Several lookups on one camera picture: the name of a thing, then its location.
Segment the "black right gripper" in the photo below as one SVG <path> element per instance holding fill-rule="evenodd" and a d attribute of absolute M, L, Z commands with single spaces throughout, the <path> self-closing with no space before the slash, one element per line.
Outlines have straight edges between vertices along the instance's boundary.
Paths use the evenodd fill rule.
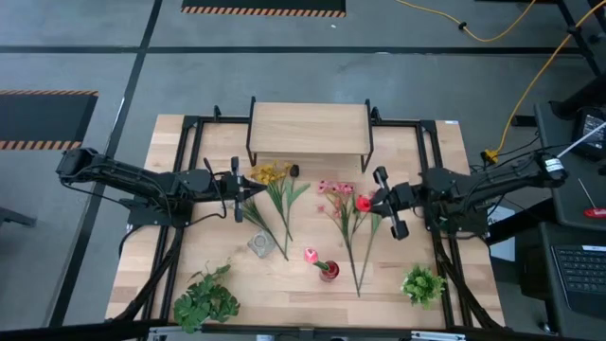
<path fill-rule="evenodd" d="M 394 239 L 407 238 L 409 230 L 406 222 L 400 219 L 399 211 L 419 206 L 422 184 L 411 185 L 405 182 L 391 188 L 387 184 L 388 175 L 383 166 L 373 171 L 373 177 L 379 188 L 370 198 L 373 205 L 371 212 L 391 220 L 391 234 Z"/>

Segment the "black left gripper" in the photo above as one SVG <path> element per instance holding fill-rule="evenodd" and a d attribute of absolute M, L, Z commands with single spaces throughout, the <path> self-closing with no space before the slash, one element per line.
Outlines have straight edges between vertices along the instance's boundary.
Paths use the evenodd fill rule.
<path fill-rule="evenodd" d="M 243 201 L 247 201 L 266 190 L 265 185 L 241 175 L 240 160 L 237 156 L 233 156 L 230 160 L 230 171 L 220 174 L 219 179 L 213 175 L 212 180 L 218 186 L 218 194 L 221 200 L 234 201 L 234 217 L 237 223 L 243 221 Z"/>

